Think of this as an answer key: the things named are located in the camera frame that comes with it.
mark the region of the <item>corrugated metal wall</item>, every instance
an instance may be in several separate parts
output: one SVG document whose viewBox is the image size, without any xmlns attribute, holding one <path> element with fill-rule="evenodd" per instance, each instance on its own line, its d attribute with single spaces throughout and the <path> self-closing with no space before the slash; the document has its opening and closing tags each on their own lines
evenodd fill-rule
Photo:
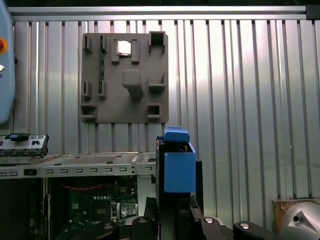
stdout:
<svg viewBox="0 0 320 240">
<path fill-rule="evenodd" d="M 51 154 L 154 152 L 160 124 L 80 121 L 81 46 L 83 33 L 163 30 L 168 125 L 189 129 L 203 161 L 205 214 L 227 226 L 250 220 L 271 230 L 272 199 L 320 197 L 320 21 L 296 20 L 303 14 L 98 21 L 20 15 L 17 103 L 1 134 L 49 134 Z"/>
</svg>

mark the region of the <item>blue connector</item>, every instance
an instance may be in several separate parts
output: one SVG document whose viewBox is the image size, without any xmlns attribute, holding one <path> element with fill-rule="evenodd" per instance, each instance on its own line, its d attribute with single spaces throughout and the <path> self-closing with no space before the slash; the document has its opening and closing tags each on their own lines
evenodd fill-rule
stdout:
<svg viewBox="0 0 320 240">
<path fill-rule="evenodd" d="M 164 153 L 164 191 L 192 193 L 196 191 L 196 151 L 187 130 L 169 127 L 164 130 L 164 142 L 187 143 L 187 152 Z"/>
</svg>

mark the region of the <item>orange button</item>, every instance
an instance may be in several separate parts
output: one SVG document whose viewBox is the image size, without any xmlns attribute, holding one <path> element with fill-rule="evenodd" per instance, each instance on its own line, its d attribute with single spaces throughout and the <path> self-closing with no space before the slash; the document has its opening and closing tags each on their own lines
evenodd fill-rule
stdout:
<svg viewBox="0 0 320 240">
<path fill-rule="evenodd" d="M 0 51 L 5 48 L 5 43 L 0 39 Z"/>
<path fill-rule="evenodd" d="M 0 37 L 0 54 L 4 54 L 8 49 L 8 42 L 4 38 Z"/>
</svg>

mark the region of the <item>green circuit board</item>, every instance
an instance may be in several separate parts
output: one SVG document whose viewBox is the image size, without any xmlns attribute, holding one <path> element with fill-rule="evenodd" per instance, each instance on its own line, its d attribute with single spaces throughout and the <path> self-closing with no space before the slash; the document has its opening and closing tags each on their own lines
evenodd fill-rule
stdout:
<svg viewBox="0 0 320 240">
<path fill-rule="evenodd" d="M 136 176 L 84 179 L 50 184 L 51 239 L 71 240 L 97 223 L 138 215 Z"/>
</svg>

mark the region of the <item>red wire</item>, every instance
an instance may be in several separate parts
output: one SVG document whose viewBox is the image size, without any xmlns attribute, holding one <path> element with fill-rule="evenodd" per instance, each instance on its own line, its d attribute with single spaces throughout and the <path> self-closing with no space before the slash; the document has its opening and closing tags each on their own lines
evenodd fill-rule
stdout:
<svg viewBox="0 0 320 240">
<path fill-rule="evenodd" d="M 88 190 L 93 190 L 93 189 L 99 189 L 105 185 L 107 185 L 108 183 L 103 183 L 103 184 L 99 184 L 99 185 L 96 185 L 96 186 L 91 186 L 91 187 L 85 187 L 85 188 L 82 188 L 82 187 L 72 187 L 72 186 L 67 186 L 67 185 L 64 185 L 64 184 L 61 184 L 60 187 L 64 188 L 64 189 L 69 189 L 69 190 L 73 190 L 73 191 L 88 191 Z"/>
</svg>

